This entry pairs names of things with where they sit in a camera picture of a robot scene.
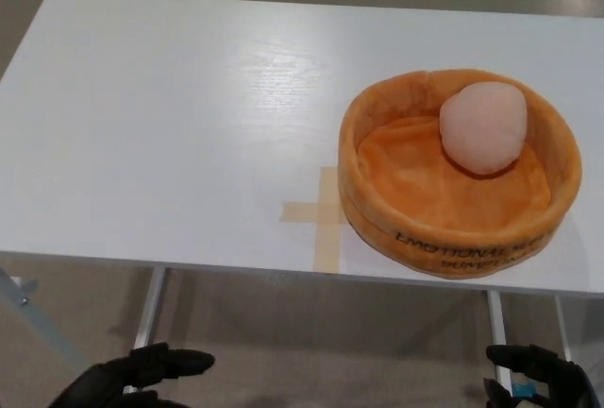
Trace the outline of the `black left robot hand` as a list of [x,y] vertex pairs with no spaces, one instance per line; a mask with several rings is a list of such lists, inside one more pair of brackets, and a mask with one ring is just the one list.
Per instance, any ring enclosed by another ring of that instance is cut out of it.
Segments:
[[135,348],[126,357],[92,365],[49,404],[50,408],[185,408],[162,399],[152,385],[199,376],[215,357],[193,349],[172,349],[165,342]]

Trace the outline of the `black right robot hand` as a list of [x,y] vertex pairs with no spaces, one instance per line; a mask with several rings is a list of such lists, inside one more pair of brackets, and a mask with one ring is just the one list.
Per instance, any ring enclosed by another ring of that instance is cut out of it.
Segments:
[[566,361],[557,353],[535,345],[491,345],[486,348],[487,358],[496,366],[545,383],[548,396],[513,396],[499,382],[484,379],[487,396],[486,407],[549,407],[584,408],[600,407],[596,392],[585,371],[572,361]]

